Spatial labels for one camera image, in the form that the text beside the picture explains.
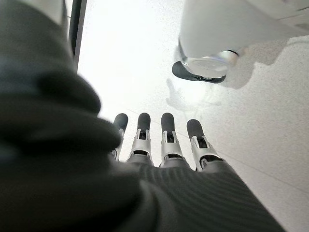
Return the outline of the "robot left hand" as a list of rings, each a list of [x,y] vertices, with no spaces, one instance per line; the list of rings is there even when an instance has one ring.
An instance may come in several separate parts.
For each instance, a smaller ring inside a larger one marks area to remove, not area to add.
[[[162,116],[160,166],[138,120],[126,162],[127,116],[101,103],[76,70],[63,0],[0,3],[0,229],[3,232],[281,232],[233,168],[207,151],[191,169],[174,119]]]

